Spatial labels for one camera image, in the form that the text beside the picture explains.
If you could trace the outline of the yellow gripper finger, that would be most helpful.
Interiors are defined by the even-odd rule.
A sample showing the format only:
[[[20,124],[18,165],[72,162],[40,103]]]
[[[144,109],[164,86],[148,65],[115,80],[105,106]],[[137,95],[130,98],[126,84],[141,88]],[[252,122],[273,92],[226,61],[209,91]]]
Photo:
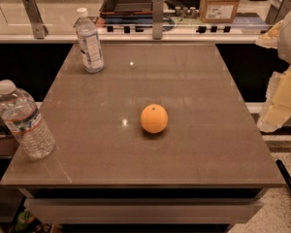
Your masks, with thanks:
[[[277,49],[279,46],[279,33],[282,24],[282,20],[276,23],[266,33],[261,35],[255,41],[255,44],[265,49]]]
[[[266,101],[257,121],[260,131],[275,132],[291,117],[291,65],[283,72],[270,77]]]

